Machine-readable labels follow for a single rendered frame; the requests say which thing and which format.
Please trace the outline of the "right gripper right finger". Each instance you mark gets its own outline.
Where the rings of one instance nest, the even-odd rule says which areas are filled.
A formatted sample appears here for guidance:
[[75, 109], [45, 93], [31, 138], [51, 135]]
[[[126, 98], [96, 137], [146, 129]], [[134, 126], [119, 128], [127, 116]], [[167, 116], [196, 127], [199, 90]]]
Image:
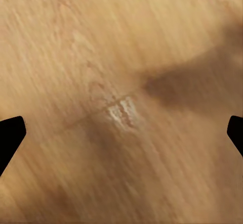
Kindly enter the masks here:
[[243, 156], [243, 118], [231, 116], [227, 134]]

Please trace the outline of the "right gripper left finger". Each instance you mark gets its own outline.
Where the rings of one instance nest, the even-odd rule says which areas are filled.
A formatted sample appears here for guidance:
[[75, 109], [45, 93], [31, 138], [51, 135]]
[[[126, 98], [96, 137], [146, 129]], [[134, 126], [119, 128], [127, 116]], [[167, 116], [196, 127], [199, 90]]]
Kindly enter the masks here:
[[26, 135], [22, 116], [0, 121], [0, 176]]

